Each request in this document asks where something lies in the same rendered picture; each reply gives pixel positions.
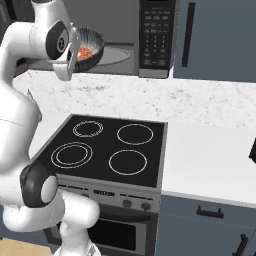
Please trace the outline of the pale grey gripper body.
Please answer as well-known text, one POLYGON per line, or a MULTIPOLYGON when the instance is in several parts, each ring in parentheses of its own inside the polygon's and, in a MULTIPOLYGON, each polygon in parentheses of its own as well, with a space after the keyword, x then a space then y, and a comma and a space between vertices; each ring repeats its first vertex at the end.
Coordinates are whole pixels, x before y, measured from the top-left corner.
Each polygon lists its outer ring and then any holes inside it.
POLYGON ((61 81, 70 81, 72 78, 77 54, 81 43, 81 37, 77 31, 73 33, 65 51, 52 62, 55 74, 61 81))

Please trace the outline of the orange-brown waffle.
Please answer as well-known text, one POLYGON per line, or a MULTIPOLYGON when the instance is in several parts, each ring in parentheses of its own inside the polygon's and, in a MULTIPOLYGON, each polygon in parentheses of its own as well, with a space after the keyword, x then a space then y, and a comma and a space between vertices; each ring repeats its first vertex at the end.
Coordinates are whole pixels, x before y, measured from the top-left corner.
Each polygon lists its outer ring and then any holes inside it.
POLYGON ((80 47, 77 55, 78 61, 84 61, 92 57, 92 51, 87 47, 80 47))

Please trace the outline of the black bowl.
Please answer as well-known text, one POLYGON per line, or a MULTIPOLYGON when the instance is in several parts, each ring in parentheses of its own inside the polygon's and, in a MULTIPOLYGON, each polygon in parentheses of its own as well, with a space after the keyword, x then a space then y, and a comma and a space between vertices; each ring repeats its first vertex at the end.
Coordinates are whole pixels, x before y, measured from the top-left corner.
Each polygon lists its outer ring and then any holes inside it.
POLYGON ((84 61, 76 61, 74 71, 86 72, 96 66, 104 53, 105 41, 101 33, 91 28, 79 27, 81 37, 80 47, 87 47, 92 51, 92 57, 84 61))

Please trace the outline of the pale round microwave turntable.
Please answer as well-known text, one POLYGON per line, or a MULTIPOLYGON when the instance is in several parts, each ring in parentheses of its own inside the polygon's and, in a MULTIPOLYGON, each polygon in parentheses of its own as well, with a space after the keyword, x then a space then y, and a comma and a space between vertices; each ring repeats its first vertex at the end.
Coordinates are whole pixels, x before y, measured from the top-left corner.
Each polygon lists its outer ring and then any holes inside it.
POLYGON ((105 66, 110 64, 116 64, 129 59, 131 56, 130 52, 120 48, 105 47, 104 53, 99 61, 99 66, 105 66))

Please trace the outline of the black and grey microwave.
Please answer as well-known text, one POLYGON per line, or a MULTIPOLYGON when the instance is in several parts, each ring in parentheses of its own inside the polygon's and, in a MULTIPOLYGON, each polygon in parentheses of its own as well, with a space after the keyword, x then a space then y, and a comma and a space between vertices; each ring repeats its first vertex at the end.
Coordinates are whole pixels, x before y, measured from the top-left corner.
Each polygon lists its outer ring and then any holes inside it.
POLYGON ((105 47, 130 52, 129 59, 93 73, 166 78, 172 66, 176 0, 63 0, 75 26, 103 35, 105 47))

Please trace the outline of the oven door with dark window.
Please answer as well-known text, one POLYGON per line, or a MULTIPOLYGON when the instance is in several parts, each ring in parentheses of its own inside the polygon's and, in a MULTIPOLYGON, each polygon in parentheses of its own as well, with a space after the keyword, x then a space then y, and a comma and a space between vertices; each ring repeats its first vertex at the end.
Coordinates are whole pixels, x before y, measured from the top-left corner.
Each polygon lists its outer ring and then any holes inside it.
POLYGON ((97 245, 102 256, 155 256, 158 214, 150 221, 125 223, 101 219, 88 229, 89 237, 97 245))

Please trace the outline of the grey-blue base cupboard door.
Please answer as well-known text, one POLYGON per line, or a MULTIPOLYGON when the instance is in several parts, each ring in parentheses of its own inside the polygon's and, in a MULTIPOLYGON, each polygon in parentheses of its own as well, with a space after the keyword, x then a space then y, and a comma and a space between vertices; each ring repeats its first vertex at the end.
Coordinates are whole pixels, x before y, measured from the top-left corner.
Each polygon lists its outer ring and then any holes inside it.
POLYGON ((232 256, 240 244, 241 234, 248 237, 253 228, 224 224, 205 224, 161 214, 158 224, 156 256, 232 256))

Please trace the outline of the grey oven with black hob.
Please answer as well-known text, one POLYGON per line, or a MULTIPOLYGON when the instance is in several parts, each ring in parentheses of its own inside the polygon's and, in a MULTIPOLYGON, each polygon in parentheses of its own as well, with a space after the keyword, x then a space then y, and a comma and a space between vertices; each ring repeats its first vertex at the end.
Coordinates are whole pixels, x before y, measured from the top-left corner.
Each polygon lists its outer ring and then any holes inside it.
POLYGON ((54 171, 59 188, 109 206, 160 208, 167 124, 71 115, 34 159, 54 171))

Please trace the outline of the black object on worktop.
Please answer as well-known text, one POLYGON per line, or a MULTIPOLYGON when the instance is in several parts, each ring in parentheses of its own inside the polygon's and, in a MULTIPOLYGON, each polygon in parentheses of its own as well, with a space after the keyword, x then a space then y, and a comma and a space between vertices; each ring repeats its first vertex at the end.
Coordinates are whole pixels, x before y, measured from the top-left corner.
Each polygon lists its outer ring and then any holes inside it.
POLYGON ((255 138, 253 146, 251 148, 249 158, 256 164, 256 138, 255 138))

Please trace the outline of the grey-blue drawer front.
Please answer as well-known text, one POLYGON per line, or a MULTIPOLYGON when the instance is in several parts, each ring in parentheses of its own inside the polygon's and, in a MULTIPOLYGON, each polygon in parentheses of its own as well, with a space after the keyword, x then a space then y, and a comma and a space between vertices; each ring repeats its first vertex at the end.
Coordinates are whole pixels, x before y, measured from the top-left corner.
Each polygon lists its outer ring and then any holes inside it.
POLYGON ((195 222, 197 226, 224 224, 234 227, 256 228, 256 209, 223 203, 162 195, 160 213, 195 222), (218 219, 197 215, 198 206, 201 206, 202 210, 208 211, 221 209, 224 218, 218 219))

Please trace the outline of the grey-blue wall cupboard door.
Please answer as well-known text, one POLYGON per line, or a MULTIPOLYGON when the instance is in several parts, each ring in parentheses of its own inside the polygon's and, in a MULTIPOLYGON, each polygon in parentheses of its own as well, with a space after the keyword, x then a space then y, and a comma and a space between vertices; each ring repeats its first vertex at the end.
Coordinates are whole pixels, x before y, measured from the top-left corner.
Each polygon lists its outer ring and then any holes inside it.
POLYGON ((256 83, 256 0, 180 0, 173 76, 256 83), (182 67, 189 2, 196 6, 182 67))

